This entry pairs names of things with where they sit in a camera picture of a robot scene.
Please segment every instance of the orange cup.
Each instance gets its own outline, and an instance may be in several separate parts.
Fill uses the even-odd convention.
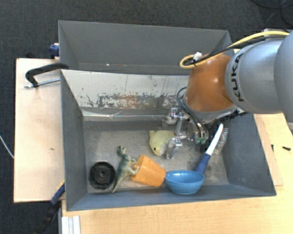
[[[134,170],[140,166],[137,174],[131,176],[131,180],[149,186],[159,187],[164,182],[166,171],[148,156],[141,155],[134,166]]]

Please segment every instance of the brush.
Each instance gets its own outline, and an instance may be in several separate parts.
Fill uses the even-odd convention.
[[[223,149],[226,140],[228,137],[228,128],[224,128],[222,123],[219,124],[219,127],[215,133],[213,140],[211,141],[209,147],[207,148],[204,156],[200,160],[200,163],[196,167],[195,171],[204,174],[207,164],[209,162],[210,156],[212,153],[220,154]]]

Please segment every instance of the gray bin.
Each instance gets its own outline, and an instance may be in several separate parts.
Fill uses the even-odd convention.
[[[135,159],[146,154],[167,171],[196,167],[202,153],[193,143],[184,142],[173,160],[166,160],[148,147],[148,131],[162,129],[163,117],[177,105],[176,91],[187,85],[180,59],[211,52],[230,38],[221,30],[66,21],[59,22],[59,31],[61,62],[74,69],[61,72],[68,211],[276,194],[252,115],[225,123],[227,143],[221,155],[212,155],[196,194],[176,195],[165,183],[150,188],[129,178],[113,194],[91,187],[90,167],[107,161],[117,168],[118,145]]]

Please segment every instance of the black carpet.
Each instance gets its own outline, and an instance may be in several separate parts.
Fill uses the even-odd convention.
[[[257,1],[270,7],[280,4]],[[264,27],[293,26],[293,6],[281,12],[250,0],[0,0],[0,132],[11,150],[14,59],[28,52],[50,58],[47,50],[58,41],[58,20],[226,29],[235,41]],[[48,204],[13,204],[13,171],[13,159],[0,142],[0,234],[32,233]],[[45,233],[57,233],[57,222]]]

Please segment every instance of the yellow cable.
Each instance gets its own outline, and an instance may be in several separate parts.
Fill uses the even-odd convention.
[[[243,43],[243,42],[246,42],[248,40],[252,40],[254,38],[257,38],[257,37],[262,37],[262,36],[272,36],[272,35],[279,35],[279,36],[287,36],[289,33],[288,32],[282,32],[282,31],[267,31],[267,32],[260,32],[260,33],[256,33],[256,34],[253,34],[251,36],[248,36],[248,37],[245,37],[231,45],[229,45],[229,47],[232,47],[232,46],[235,46],[235,45],[238,45],[240,43]],[[192,59],[194,57],[194,55],[189,55],[185,58],[183,58],[179,64],[179,66],[183,69],[190,69],[190,68],[194,68],[194,67],[197,67],[197,66],[200,66],[206,62],[208,62],[209,60],[221,55],[222,53],[219,53],[215,56],[212,56],[210,58],[207,58],[206,60],[204,61],[200,61],[200,62],[197,62],[196,64],[192,64],[192,65],[188,65],[188,66],[185,66],[183,63],[185,60],[188,60],[188,59]]]

